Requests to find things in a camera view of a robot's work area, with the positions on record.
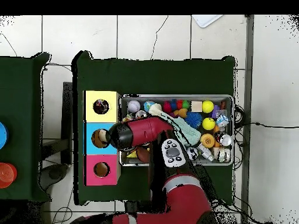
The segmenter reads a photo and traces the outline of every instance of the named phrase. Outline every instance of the robot control buttons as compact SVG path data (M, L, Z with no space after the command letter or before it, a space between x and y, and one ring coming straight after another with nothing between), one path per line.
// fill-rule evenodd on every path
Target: robot control buttons
M167 139L163 142L162 154L167 167L179 167L186 163L182 148L174 139Z

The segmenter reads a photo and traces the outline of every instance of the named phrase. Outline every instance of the white ball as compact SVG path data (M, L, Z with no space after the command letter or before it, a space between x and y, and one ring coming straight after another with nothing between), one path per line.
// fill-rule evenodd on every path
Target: white ball
M189 147L187 148L187 154L190 160L195 160L198 157L199 152L196 148Z
M136 100L131 100L128 102L128 111L131 113L136 113L140 110L140 103Z

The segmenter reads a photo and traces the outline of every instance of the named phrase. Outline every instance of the blue cup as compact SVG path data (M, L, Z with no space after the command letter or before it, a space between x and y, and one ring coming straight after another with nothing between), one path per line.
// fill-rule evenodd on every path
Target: blue cup
M3 125L3 123L0 122L0 149L4 147L8 140L8 130Z

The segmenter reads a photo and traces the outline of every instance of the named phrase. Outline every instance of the yellow box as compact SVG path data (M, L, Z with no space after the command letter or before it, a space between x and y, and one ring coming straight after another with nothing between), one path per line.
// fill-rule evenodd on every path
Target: yellow box
M85 91L85 113L86 122L93 123L116 123L118 122L118 99L119 94L114 91ZM99 100L108 102L109 109L104 114L98 114L94 111L93 105Z

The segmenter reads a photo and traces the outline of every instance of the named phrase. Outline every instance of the box hole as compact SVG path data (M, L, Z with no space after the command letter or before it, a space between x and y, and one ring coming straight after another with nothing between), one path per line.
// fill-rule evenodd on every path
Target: box hole
M97 148L107 148L109 143L106 139L106 133L108 131L106 129L97 129L93 132L91 136L91 141L93 145L95 145Z
M109 110L109 104L103 99L96 100L93 104L93 110L96 114L105 114Z
M98 177L106 177L109 172L110 172L110 167L106 162L99 162L95 164L93 168L93 172L98 176Z

